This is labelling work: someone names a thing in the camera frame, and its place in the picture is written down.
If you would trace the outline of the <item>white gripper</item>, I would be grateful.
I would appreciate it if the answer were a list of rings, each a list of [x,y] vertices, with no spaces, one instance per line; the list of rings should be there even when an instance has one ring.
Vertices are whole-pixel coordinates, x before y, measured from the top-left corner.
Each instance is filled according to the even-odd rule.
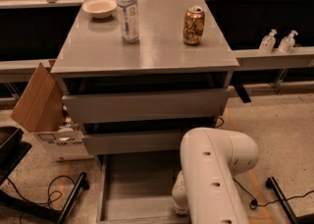
[[[188,215],[189,207],[187,194],[183,179],[183,172],[180,171],[172,189],[173,207],[177,215]]]

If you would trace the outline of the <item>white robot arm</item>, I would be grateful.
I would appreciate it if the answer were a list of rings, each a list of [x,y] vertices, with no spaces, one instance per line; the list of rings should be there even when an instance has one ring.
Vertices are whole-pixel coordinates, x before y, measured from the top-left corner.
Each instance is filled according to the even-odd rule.
[[[183,136],[180,159],[172,189],[177,215],[188,215],[192,224],[249,224],[233,176],[257,164],[254,139],[235,131],[192,129]]]

